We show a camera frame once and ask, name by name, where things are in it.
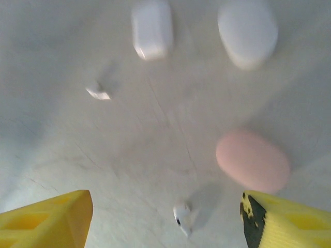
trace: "small white object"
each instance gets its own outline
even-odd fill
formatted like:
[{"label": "small white object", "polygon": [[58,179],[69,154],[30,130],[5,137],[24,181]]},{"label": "small white object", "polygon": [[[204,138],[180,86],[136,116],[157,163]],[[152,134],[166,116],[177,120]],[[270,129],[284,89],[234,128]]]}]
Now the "small white object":
[{"label": "small white object", "polygon": [[110,96],[103,90],[98,82],[94,82],[91,86],[85,88],[87,92],[98,100],[110,100]]},{"label": "small white object", "polygon": [[191,209],[184,201],[180,201],[174,206],[174,216],[176,222],[187,237],[192,233],[191,228],[186,222],[186,218],[190,215],[190,213]]},{"label": "small white object", "polygon": [[219,11],[218,27],[230,59],[241,69],[262,65],[276,47],[277,23],[262,0],[230,2]]},{"label": "small white object", "polygon": [[171,8],[165,0],[147,0],[132,11],[133,46],[144,60],[165,57],[173,46]]}]

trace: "rounded rectangular object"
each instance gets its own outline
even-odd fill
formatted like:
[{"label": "rounded rectangular object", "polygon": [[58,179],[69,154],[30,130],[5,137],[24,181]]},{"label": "rounded rectangular object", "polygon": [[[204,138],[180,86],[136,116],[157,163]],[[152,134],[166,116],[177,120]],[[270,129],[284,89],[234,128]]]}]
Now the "rounded rectangular object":
[{"label": "rounded rectangular object", "polygon": [[147,0],[132,11],[133,46],[144,60],[167,56],[173,46],[171,8],[164,0]]}]

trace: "yellow plastic object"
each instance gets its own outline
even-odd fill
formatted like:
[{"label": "yellow plastic object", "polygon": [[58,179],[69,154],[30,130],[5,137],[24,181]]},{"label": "yellow plastic object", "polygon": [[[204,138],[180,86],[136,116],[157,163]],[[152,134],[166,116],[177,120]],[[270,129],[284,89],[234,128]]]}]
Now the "yellow plastic object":
[{"label": "yellow plastic object", "polygon": [[331,247],[331,212],[245,191],[240,214],[249,248]]},{"label": "yellow plastic object", "polygon": [[0,248],[84,248],[93,214],[78,190],[0,214]]}]

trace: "concrete floor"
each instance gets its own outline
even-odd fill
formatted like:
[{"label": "concrete floor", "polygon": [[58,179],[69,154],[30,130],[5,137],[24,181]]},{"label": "concrete floor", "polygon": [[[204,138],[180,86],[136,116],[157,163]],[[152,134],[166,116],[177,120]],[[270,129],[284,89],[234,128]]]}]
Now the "concrete floor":
[{"label": "concrete floor", "polygon": [[[241,126],[289,154],[280,196],[331,210],[331,1],[272,1],[277,51],[253,72],[227,58],[216,0],[171,1],[175,50],[141,61],[134,2],[1,1],[0,211],[89,189],[87,248],[244,248],[243,188],[215,159]],[[111,102],[84,89],[101,74]],[[181,197],[200,209],[188,240]]]}]

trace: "pink soap bar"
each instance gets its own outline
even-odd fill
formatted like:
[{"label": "pink soap bar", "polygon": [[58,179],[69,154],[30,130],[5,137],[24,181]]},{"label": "pink soap bar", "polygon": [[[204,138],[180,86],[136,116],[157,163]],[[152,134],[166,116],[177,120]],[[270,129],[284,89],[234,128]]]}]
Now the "pink soap bar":
[{"label": "pink soap bar", "polygon": [[275,193],[289,179],[290,163],[287,156],[249,131],[228,133],[219,141],[216,157],[225,173],[250,190]]}]

